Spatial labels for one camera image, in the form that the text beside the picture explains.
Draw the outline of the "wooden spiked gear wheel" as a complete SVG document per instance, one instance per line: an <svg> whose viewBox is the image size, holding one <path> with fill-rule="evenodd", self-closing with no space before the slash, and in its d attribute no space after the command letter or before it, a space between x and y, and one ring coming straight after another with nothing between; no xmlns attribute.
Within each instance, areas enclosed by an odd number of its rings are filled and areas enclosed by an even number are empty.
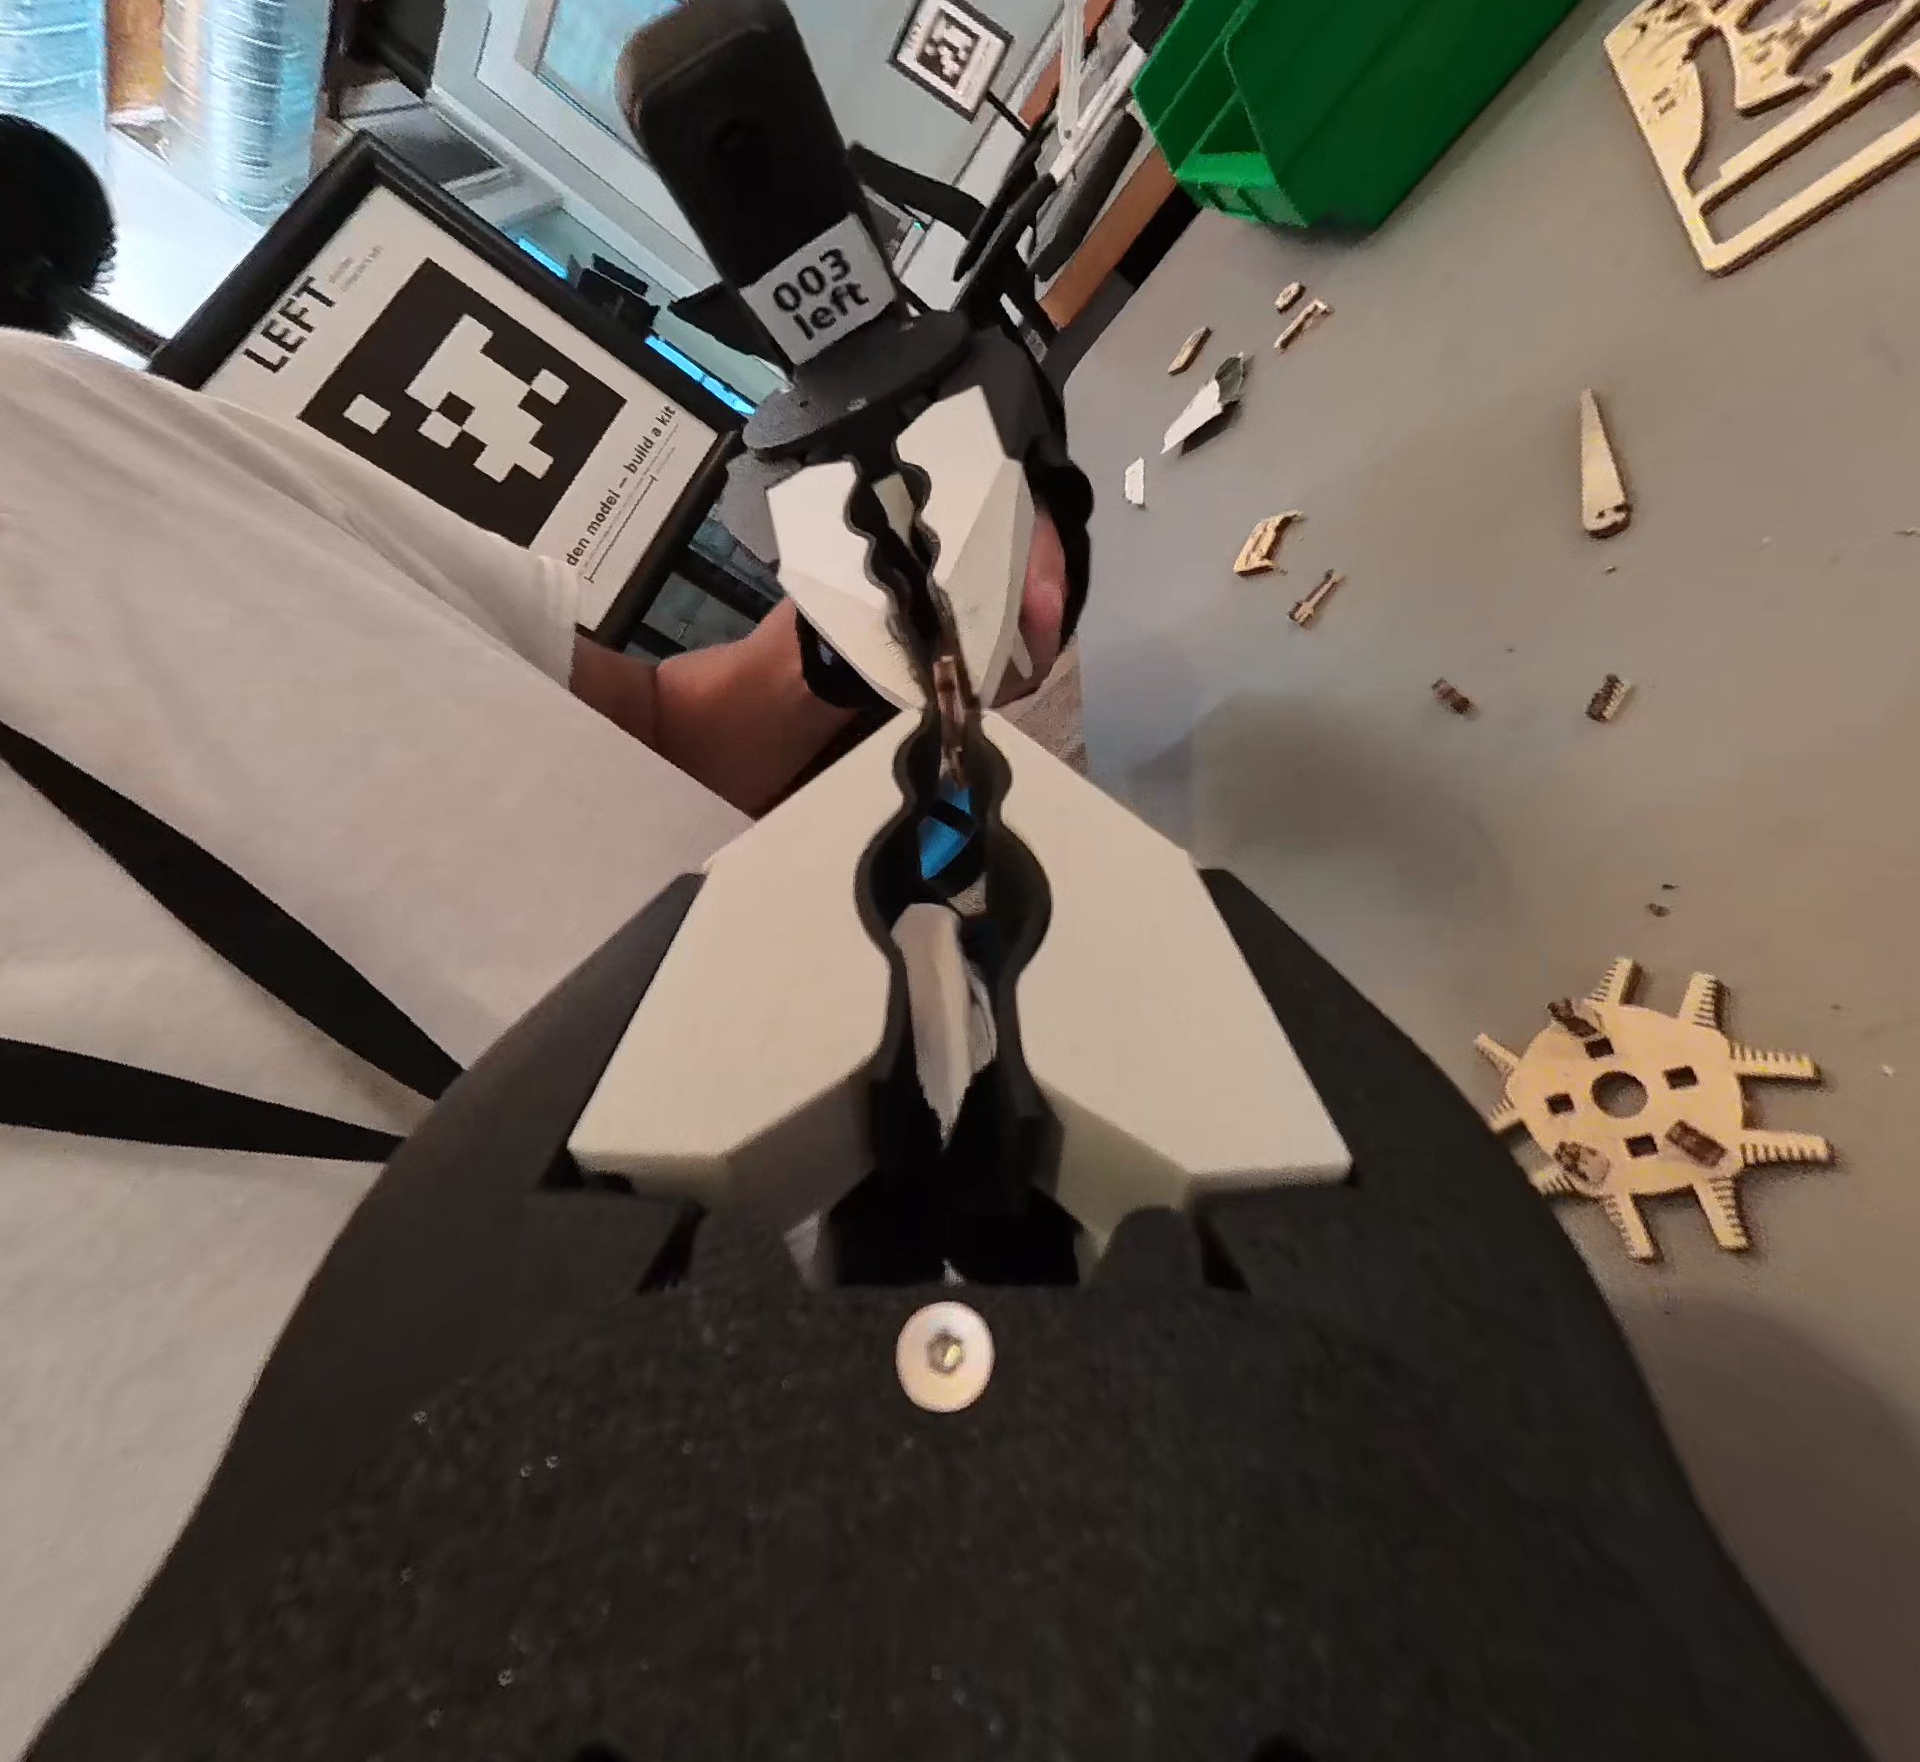
<svg viewBox="0 0 1920 1762"><path fill-rule="evenodd" d="M1632 1261L1662 1261L1644 1203L1672 1197L1698 1206L1718 1250L1746 1257L1743 1175L1833 1162L1823 1135L1754 1122L1748 1092L1813 1090L1820 1068L1809 1054L1737 1042L1713 974L1691 974L1675 1010L1644 1005L1639 981L1639 966L1618 958L1589 994L1548 1005L1521 1051L1477 1034L1475 1054L1500 1081L1489 1127L1499 1140L1523 1135L1531 1189L1598 1209Z"/></svg>

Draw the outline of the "person's left forearm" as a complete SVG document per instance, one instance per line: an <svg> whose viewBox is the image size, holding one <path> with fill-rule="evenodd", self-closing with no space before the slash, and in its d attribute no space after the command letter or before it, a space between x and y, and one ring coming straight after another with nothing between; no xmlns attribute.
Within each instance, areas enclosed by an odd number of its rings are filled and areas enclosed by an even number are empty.
<svg viewBox="0 0 1920 1762"><path fill-rule="evenodd" d="M779 602L736 641L660 664L577 638L568 687L750 816L768 815L888 718L828 705L809 686L793 602Z"/></svg>

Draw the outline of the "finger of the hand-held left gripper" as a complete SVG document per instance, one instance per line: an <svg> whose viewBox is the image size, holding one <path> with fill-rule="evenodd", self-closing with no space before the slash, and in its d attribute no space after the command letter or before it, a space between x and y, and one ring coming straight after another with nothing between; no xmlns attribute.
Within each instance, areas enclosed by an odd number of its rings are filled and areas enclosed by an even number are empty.
<svg viewBox="0 0 1920 1762"><path fill-rule="evenodd" d="M981 388L929 405L900 436L908 479L924 482L920 524L932 539L932 580L955 630L981 708L1024 671L1020 602L1034 508L1022 464L1004 446Z"/></svg>
<svg viewBox="0 0 1920 1762"><path fill-rule="evenodd" d="M787 597L876 693L905 713L929 708L933 657L957 646L957 474L928 470L926 501L908 506L901 587L881 576L892 557L881 536L853 523L856 508L881 508L855 461L814 461L777 482L766 503Z"/></svg>

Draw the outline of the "wooden cut-out sheet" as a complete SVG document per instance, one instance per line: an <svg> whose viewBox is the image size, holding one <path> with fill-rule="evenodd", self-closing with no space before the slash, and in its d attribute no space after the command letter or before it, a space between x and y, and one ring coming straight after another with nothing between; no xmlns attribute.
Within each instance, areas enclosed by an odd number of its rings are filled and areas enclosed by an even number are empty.
<svg viewBox="0 0 1920 1762"><path fill-rule="evenodd" d="M1604 46L1713 277L1916 160L1917 0L1644 0Z"/></svg>

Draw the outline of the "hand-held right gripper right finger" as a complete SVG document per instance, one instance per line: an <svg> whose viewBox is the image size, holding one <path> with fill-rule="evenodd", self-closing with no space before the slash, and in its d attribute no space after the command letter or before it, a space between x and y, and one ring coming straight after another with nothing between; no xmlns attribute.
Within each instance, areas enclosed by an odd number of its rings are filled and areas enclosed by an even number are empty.
<svg viewBox="0 0 1920 1762"><path fill-rule="evenodd" d="M1139 1211L1342 1182L1352 1153L1188 853L1004 720L985 741L1049 891L1020 1054L1061 1134L1052 1197L1090 1247Z"/></svg>

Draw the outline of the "pointed wooden stick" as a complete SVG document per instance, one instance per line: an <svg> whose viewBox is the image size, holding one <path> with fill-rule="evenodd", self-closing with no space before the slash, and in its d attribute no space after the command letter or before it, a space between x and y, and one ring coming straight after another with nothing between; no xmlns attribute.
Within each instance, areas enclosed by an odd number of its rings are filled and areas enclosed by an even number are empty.
<svg viewBox="0 0 1920 1762"><path fill-rule="evenodd" d="M1634 506L1599 399L1589 388L1577 395L1577 489L1579 527L1587 536L1605 541L1626 533Z"/></svg>

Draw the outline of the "person's left hand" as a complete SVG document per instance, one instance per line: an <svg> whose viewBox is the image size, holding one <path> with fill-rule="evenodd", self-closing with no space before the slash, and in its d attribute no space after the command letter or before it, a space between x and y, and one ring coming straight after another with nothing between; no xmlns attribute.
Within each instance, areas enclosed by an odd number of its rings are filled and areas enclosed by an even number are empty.
<svg viewBox="0 0 1920 1762"><path fill-rule="evenodd" d="M1065 646L1068 559L1052 518L1037 511L1020 585L1020 648L1027 680L1042 681Z"/></svg>

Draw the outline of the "grey desk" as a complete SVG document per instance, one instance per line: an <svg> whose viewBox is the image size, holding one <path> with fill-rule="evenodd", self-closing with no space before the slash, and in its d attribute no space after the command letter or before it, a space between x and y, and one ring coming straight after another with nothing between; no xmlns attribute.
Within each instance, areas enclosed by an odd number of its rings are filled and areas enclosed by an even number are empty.
<svg viewBox="0 0 1920 1762"><path fill-rule="evenodd" d="M1604 54L1636 2L1585 0L1376 237L1202 215L1079 365L1090 773L1477 1107L1475 1034L1521 1048L1618 956L1660 1007L1714 973L1741 1042L1819 1063L1754 1092L1836 1164L1741 1182L1753 1254L1686 1199L1649 1211L1660 1265L1598 1211L1548 1222L1750 1583L1874 1754L1916 1759L1916 168L1703 277ZM1232 353L1237 410L1161 454ZM1585 388L1634 506L1605 541ZM1279 569L1237 578L1283 511Z"/></svg>

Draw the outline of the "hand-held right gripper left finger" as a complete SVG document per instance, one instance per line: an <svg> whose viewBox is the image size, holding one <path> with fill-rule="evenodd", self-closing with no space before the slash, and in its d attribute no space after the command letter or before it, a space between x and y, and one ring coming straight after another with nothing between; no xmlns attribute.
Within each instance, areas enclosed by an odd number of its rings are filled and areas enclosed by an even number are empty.
<svg viewBox="0 0 1920 1762"><path fill-rule="evenodd" d="M803 1247L872 1166L892 965L855 872L901 810L888 725L705 867L566 1149L634 1192Z"/></svg>

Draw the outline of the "small framed marker poster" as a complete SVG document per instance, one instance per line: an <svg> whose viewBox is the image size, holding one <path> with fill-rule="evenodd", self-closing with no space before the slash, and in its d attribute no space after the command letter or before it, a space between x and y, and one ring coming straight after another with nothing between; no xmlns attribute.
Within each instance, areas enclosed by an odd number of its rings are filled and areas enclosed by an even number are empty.
<svg viewBox="0 0 1920 1762"><path fill-rule="evenodd" d="M967 0L912 0L888 65L949 114L973 119L995 96L1017 39Z"/></svg>

